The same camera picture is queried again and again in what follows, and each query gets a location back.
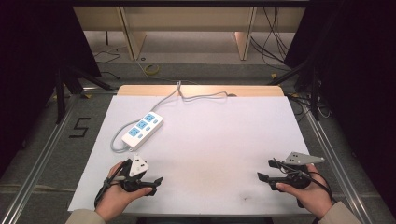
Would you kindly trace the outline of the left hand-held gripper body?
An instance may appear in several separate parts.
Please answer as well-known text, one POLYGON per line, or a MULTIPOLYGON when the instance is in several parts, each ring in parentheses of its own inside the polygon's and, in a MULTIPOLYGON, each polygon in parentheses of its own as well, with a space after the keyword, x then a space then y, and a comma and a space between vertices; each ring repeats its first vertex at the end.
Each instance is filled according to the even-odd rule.
POLYGON ((152 188, 151 182, 144 182, 141 178, 149 169, 148 164, 138 155, 125 161, 120 170, 120 185, 128 191, 133 192, 142 188, 152 188))

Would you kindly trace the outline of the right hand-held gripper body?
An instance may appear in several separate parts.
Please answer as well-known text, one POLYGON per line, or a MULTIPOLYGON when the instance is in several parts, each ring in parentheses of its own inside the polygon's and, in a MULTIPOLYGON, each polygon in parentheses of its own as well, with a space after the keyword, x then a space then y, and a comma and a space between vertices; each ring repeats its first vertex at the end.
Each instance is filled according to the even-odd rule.
POLYGON ((285 177, 280 177, 277 182, 289 184, 297 189, 304 189, 308 187, 311 182, 307 164, 322 162, 325 162, 325 159, 322 157, 300 152, 291 152, 283 161, 274 160, 275 168, 286 175, 285 177))

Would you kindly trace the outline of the person's right hand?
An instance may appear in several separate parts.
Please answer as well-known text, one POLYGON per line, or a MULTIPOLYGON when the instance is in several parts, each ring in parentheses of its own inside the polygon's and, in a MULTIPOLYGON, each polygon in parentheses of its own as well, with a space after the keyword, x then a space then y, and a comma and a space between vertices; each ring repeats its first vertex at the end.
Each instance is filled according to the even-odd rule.
POLYGON ((318 173, 314 164, 307 164, 312 181, 305 189, 296 189, 285 183, 276 183, 276 187, 298 199, 306 210, 321 219, 332 207, 332 199, 326 191, 326 181, 318 173))

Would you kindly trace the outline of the person's left hand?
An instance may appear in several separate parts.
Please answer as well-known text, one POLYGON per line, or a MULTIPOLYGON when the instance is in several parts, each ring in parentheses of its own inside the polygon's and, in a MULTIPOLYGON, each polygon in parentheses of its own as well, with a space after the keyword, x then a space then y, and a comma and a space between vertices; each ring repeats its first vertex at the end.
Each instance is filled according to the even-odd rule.
POLYGON ((101 200, 96 205, 95 212, 107 223, 119 216, 132 201, 146 196, 151 192, 152 188, 143 188, 134 192, 127 192, 114 182, 106 190, 101 200))

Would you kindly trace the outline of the white power strip blue sockets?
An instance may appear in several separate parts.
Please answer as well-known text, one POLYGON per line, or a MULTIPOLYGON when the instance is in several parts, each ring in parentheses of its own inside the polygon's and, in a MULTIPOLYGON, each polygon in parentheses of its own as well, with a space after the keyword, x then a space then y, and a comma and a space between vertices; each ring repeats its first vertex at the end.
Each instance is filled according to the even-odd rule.
POLYGON ((139 120, 121 140, 131 149, 139 149, 161 126, 163 117, 155 112, 148 112, 139 120))

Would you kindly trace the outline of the white table cover sheet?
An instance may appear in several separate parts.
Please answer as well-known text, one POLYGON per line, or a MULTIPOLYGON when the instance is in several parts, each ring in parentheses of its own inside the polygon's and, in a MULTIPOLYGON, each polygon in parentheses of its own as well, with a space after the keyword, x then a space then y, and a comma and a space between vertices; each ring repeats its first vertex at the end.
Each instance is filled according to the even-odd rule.
POLYGON ((122 125, 150 109, 163 126, 137 150, 148 163, 144 178, 163 182, 126 213, 147 217, 276 217, 304 213, 294 197, 261 182, 278 176, 268 161, 285 160, 307 147, 285 97, 227 97, 185 102, 172 97, 115 96, 69 205, 91 209, 108 170, 130 153, 113 152, 111 138, 122 125))

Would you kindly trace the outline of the black metal stand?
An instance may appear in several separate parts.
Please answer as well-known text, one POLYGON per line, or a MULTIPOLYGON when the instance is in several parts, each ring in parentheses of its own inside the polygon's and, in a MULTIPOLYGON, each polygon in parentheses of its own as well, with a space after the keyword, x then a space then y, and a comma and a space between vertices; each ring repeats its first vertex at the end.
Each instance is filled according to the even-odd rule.
POLYGON ((315 62, 312 59, 307 59, 300 65, 292 68, 289 72, 277 77, 271 82, 270 86, 281 84, 282 82, 298 75, 297 81, 295 82, 294 89, 297 91, 305 91, 310 88, 310 109, 313 117, 316 121, 319 121, 319 109, 318 109, 318 71, 316 69, 315 62))
POLYGON ((56 80, 55 90, 56 90, 57 108, 58 108, 58 115, 56 121, 57 124, 59 124, 62 121, 66 112, 66 105, 64 100, 64 87, 69 89, 69 91, 72 94, 81 94, 83 92, 83 87, 78 81, 80 77, 90 81, 91 83, 95 84, 96 86, 106 91, 113 90, 113 88, 109 84, 106 84, 105 82, 90 75, 89 73, 83 71, 82 69, 79 69, 72 65, 61 67, 55 75, 55 80, 56 80))

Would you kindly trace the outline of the black curtain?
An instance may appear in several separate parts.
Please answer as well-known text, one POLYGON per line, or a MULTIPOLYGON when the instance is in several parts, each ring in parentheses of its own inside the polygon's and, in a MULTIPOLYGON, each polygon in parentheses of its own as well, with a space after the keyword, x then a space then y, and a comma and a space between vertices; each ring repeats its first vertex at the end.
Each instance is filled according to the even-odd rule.
POLYGON ((0 177, 70 66, 101 75, 71 6, 0 0, 0 177))
POLYGON ((307 58, 333 13, 315 57, 320 92, 396 218, 396 0, 308 0, 288 66, 307 58))

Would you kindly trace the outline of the light wooden desk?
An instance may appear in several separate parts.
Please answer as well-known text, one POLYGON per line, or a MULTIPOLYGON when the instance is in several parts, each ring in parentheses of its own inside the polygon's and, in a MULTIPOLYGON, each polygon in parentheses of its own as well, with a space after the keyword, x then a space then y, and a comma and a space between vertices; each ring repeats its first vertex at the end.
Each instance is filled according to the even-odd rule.
POLYGON ((302 7, 75 7, 85 31, 122 31, 130 58, 138 58, 147 32, 233 32, 239 57, 248 58, 253 32, 298 30, 302 7))

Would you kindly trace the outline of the aluminium floor rail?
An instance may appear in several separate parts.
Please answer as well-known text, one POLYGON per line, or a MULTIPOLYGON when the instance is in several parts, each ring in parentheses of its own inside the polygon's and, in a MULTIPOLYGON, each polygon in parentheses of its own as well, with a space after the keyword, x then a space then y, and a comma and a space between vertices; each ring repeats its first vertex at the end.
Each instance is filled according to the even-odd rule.
POLYGON ((374 202, 379 195, 351 154, 344 136, 333 119, 315 120, 306 94, 295 93, 295 96, 303 110, 297 120, 308 150, 324 157, 325 162, 319 165, 319 170, 331 184, 333 196, 345 202, 362 224, 375 224, 369 202, 374 202))
POLYGON ((0 178, 0 224, 64 224, 113 91, 67 93, 57 120, 51 97, 0 178))

